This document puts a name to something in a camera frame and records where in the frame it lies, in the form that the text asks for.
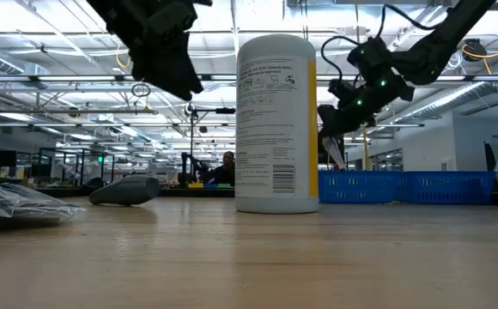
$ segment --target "blue plastic crate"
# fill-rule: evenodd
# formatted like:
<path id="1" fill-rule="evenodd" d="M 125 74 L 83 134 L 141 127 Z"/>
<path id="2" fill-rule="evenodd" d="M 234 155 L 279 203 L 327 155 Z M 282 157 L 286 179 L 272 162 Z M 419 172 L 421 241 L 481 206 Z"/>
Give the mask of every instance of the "blue plastic crate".
<path id="1" fill-rule="evenodd" d="M 488 204 L 495 182 L 493 172 L 405 172 L 409 195 L 419 204 Z"/>
<path id="2" fill-rule="evenodd" d="M 390 203 L 406 195 L 400 172 L 319 171 L 322 203 Z"/>

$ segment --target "table surface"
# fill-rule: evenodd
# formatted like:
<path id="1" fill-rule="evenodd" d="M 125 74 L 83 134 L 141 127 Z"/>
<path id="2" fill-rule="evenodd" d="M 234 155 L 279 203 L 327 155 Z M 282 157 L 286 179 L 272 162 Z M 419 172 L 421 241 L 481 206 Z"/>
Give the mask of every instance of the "table surface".
<path id="1" fill-rule="evenodd" d="M 498 308 L 498 207 L 89 206 L 0 233 L 0 308 Z"/>

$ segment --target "man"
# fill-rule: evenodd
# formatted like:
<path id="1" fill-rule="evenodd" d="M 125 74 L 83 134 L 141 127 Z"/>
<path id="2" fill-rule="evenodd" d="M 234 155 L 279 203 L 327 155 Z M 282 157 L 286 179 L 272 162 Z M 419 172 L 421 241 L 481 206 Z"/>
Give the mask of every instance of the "man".
<path id="1" fill-rule="evenodd" d="M 234 153 L 227 151 L 222 156 L 222 166 L 215 169 L 215 178 L 212 184 L 230 184 L 235 186 L 235 160 Z"/>

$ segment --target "ceiling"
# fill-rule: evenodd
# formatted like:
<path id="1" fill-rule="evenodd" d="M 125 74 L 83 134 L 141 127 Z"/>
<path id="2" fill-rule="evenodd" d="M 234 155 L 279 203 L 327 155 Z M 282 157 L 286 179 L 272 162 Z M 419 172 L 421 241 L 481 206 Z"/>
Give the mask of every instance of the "ceiling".
<path id="1" fill-rule="evenodd" d="M 55 75 L 122 75 L 130 74 L 125 46 L 113 35 L 106 32 L 106 25 L 94 10 L 84 0 L 35 0 L 31 4 L 39 15 L 36 16 L 21 0 L 0 0 L 0 55 L 10 59 L 12 63 L 38 64 Z M 442 8 L 431 8 L 429 0 L 389 1 L 412 18 L 424 18 L 429 24 L 435 24 L 445 18 Z M 192 30 L 189 53 L 198 74 L 234 75 L 236 70 L 235 52 L 238 45 L 243 45 L 250 39 L 270 33 L 291 33 L 302 37 L 302 27 L 307 25 L 309 41 L 316 51 L 336 33 L 345 33 L 351 39 L 364 40 L 366 36 L 375 35 L 380 25 L 381 6 L 376 1 L 342 1 L 342 0 L 308 0 L 307 16 L 301 15 L 300 3 L 296 0 L 215 0 L 212 7 L 197 6 L 198 19 Z M 498 52 L 498 4 L 476 24 L 468 33 L 467 38 L 480 39 L 489 53 Z M 360 26 L 362 35 L 356 35 L 355 27 Z M 389 12 L 386 16 L 385 29 L 382 34 L 387 44 L 398 40 L 396 50 L 409 49 L 415 42 L 426 35 L 426 32 L 415 30 L 398 15 Z M 345 41 L 336 41 L 328 45 L 327 55 L 339 64 L 347 75 L 357 74 L 346 61 L 346 53 L 353 46 Z M 493 67 L 498 63 L 498 57 L 490 59 Z M 321 57 L 318 57 L 317 70 L 319 75 L 333 75 L 335 71 Z M 468 63 L 463 61 L 450 74 L 476 74 L 484 72 L 483 63 Z M 26 87 L 20 83 L 0 82 L 0 94 L 15 99 L 14 102 L 0 100 L 1 107 L 8 109 L 36 107 L 44 104 L 49 110 L 69 109 L 73 106 L 83 109 L 108 110 L 110 117 L 106 121 L 127 124 L 180 124 L 186 121 L 184 108 L 186 103 L 171 94 L 153 89 L 147 98 L 136 98 L 126 103 L 131 97 L 131 82 L 111 87 L 109 82 L 53 82 L 47 84 L 48 89 L 38 90 Z M 192 104 L 196 108 L 235 107 L 235 80 L 226 82 L 206 82 L 206 91 L 196 94 Z M 319 104 L 336 104 L 335 97 L 328 93 L 327 83 L 322 82 L 318 88 Z M 382 118 L 388 118 L 395 113 L 411 108 L 417 102 L 436 94 L 444 88 L 455 88 L 460 84 L 433 84 L 418 88 L 413 103 L 396 100 L 382 113 Z M 488 96 L 488 100 L 498 100 L 498 95 Z M 145 106 L 155 113 L 139 113 Z M 130 108 L 137 113 L 118 113 L 120 109 Z M 39 118 L 34 122 L 60 123 L 90 123 L 86 114 L 72 118 L 67 114 L 46 114 L 47 119 Z M 11 122 L 0 116 L 0 122 Z M 234 150 L 235 116 L 214 114 L 213 112 L 201 119 L 200 124 L 231 124 L 230 126 L 209 127 L 207 133 L 197 133 L 204 159 L 219 159 L 227 150 Z M 102 142 L 158 142 L 169 151 L 161 156 L 178 159 L 179 152 L 189 148 L 189 128 L 144 128 L 138 127 L 135 136 L 125 132 L 113 132 L 109 128 L 54 128 L 61 133 L 94 136 L 95 141 Z M 72 136 L 72 142 L 86 142 Z M 130 150 L 145 151 L 151 147 L 142 148 L 133 145 Z"/>

